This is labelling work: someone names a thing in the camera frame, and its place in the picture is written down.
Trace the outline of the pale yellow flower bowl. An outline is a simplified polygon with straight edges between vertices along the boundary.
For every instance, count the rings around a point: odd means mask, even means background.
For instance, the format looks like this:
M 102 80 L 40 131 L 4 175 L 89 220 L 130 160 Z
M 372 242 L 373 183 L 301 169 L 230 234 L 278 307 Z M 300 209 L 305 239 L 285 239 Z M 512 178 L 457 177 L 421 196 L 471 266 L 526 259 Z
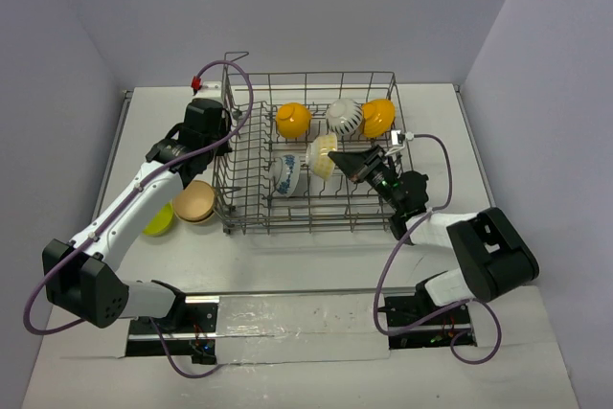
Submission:
M 334 171 L 335 164 L 329 158 L 331 151 L 337 151 L 338 138 L 335 133 L 316 137 L 306 149 L 306 164 L 310 171 L 328 181 Z

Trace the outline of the white striped ceramic bowl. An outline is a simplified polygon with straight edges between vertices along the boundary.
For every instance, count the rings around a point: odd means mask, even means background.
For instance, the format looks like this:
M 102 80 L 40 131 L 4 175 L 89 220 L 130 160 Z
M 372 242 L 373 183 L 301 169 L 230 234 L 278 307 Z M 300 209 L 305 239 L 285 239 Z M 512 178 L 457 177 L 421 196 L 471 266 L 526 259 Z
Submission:
M 332 102 L 326 112 L 328 128 L 337 136 L 349 136 L 362 125 L 361 105 L 353 99 L 338 99 Z

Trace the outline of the large orange plastic bowl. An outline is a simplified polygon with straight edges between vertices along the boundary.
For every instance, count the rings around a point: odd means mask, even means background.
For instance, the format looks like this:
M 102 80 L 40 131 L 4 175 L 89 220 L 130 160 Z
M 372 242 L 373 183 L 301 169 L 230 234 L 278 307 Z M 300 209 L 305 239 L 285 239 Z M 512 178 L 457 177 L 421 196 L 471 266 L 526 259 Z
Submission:
M 394 123 L 396 110 L 387 99 L 376 99 L 362 105 L 362 133 L 366 138 L 377 138 L 387 132 Z

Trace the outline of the blue floral ceramic bowl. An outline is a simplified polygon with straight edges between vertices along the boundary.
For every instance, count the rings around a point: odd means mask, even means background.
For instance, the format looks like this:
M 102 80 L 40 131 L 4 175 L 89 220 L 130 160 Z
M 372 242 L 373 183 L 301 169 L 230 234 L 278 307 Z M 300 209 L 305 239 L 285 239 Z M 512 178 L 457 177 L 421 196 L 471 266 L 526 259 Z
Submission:
M 274 192 L 282 197 L 292 196 L 298 186 L 301 175 L 299 156 L 285 153 L 273 159 L 269 168 L 269 178 Z

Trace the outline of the small orange plastic bowl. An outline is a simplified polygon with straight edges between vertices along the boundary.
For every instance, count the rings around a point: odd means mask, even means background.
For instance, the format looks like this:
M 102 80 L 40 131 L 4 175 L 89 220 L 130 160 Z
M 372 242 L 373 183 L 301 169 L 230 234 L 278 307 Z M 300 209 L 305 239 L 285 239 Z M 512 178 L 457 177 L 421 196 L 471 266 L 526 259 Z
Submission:
M 289 102 L 278 108 L 275 122 L 281 136 L 296 139 L 308 132 L 311 118 L 310 111 L 304 105 Z

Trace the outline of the tan ceramic bowl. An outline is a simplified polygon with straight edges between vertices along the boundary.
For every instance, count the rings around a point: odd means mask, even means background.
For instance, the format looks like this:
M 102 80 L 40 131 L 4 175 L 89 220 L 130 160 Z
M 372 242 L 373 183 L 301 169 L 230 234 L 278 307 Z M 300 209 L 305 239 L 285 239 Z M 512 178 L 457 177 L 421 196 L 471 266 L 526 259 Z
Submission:
M 215 213 L 216 190 L 202 180 L 194 180 L 172 201 L 175 215 L 190 224 L 202 224 Z

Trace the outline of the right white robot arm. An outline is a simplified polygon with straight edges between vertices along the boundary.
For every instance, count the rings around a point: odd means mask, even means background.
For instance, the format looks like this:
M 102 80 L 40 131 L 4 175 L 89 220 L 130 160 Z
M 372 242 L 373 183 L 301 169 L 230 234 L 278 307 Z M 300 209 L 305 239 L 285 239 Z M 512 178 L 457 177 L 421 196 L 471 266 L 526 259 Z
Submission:
M 453 252 L 458 267 L 422 283 L 426 293 L 416 300 L 416 312 L 423 322 L 440 322 L 449 304 L 464 299 L 487 303 L 538 277 L 536 257 L 501 209 L 446 214 L 440 207 L 429 208 L 428 176 L 415 170 L 397 173 L 380 147 L 333 151 L 329 159 L 353 183 L 370 185 L 392 208 L 394 254 L 404 244 Z

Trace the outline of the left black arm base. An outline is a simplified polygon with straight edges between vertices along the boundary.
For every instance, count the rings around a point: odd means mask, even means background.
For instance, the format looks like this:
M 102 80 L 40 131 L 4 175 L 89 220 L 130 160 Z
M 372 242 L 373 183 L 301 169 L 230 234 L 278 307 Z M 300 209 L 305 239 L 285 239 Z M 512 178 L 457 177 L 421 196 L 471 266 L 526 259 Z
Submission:
M 196 365 L 216 365 L 216 325 L 219 298 L 189 296 L 171 325 L 155 323 L 173 357 L 188 357 Z M 149 318 L 131 320 L 125 343 L 126 357 L 164 356 L 164 348 Z

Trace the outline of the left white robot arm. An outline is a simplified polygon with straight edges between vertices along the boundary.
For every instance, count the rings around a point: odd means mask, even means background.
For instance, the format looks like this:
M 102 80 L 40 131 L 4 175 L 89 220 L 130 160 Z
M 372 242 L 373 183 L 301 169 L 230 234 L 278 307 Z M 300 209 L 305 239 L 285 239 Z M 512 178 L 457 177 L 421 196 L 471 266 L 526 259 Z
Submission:
M 231 127 L 221 102 L 192 100 L 183 121 L 151 147 L 105 211 L 69 242 L 54 239 L 44 248 L 47 300 L 101 329 L 136 317 L 150 317 L 164 330 L 180 329 L 187 319 L 182 291 L 162 282 L 123 281 L 117 270 L 154 216 L 228 152 Z

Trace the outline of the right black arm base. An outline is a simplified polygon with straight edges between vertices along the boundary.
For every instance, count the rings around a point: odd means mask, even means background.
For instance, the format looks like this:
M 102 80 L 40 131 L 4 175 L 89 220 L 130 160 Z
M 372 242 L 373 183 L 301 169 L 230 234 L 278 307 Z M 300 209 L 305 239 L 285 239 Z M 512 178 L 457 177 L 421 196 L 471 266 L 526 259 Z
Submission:
M 378 318 L 384 329 L 398 331 L 420 321 L 439 307 L 426 298 L 424 289 L 416 292 L 384 293 L 379 302 Z M 420 323 L 408 332 L 388 336 L 389 349 L 412 350 L 444 348 L 456 339 L 459 346 L 474 346 L 472 321 L 467 306 L 459 306 Z

